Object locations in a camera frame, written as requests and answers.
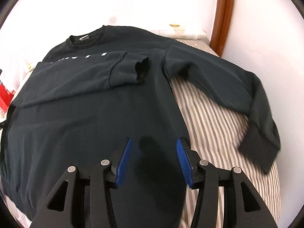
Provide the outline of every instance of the red package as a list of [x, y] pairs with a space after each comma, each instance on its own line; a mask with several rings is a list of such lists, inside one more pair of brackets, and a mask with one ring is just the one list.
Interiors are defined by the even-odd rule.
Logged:
[[0, 85], [0, 115], [5, 115], [14, 95], [15, 91], [11, 93], [3, 84]]

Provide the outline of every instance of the neckline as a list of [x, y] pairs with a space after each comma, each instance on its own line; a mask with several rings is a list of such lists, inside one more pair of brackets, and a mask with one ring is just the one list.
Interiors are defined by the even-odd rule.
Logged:
[[[105, 31], [107, 29], [107, 26], [102, 26], [101, 28], [88, 33], [88, 34], [83, 34], [80, 36], [73, 36], [71, 35], [67, 40], [67, 45], [73, 49], [73, 50], [79, 50], [79, 49], [87, 49], [87, 48], [91, 48], [92, 46], [97, 45], [98, 43], [101, 42], [101, 40], [104, 37]], [[80, 38], [84, 37], [88, 35], [89, 38], [81, 41], [79, 40]]]

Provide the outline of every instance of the silver screw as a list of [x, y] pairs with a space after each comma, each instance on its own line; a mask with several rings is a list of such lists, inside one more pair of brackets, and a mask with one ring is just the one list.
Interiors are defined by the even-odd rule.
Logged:
[[110, 163], [109, 160], [104, 159], [103, 161], [101, 161], [101, 165], [108, 165]]
[[200, 163], [200, 165], [203, 165], [203, 166], [208, 165], [208, 161], [204, 160], [204, 159], [202, 159], [199, 163]]
[[68, 172], [74, 172], [76, 170], [76, 167], [75, 166], [70, 166], [67, 171]]
[[241, 173], [241, 172], [242, 172], [241, 168], [239, 168], [239, 167], [234, 167], [234, 168], [233, 168], [233, 171], [234, 171], [235, 173]]

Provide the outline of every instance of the clothing tag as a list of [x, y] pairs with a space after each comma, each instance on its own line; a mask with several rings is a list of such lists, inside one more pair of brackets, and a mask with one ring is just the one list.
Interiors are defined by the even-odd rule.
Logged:
[[83, 41], [83, 40], [86, 40], [86, 39], [89, 39], [89, 35], [83, 36], [83, 37], [81, 37], [79, 40], [80, 40], [80, 41]]

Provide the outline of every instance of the black sweatshirt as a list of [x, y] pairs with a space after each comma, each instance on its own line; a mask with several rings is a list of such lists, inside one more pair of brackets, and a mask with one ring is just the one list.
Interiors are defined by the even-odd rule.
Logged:
[[169, 85], [176, 74], [248, 116], [239, 151], [270, 170], [279, 135], [255, 74], [134, 27], [103, 26], [84, 36], [53, 48], [9, 108], [1, 178], [29, 219], [69, 166], [90, 169], [131, 137], [126, 179], [111, 190], [118, 227], [178, 227], [186, 186], [176, 141], [189, 135]]

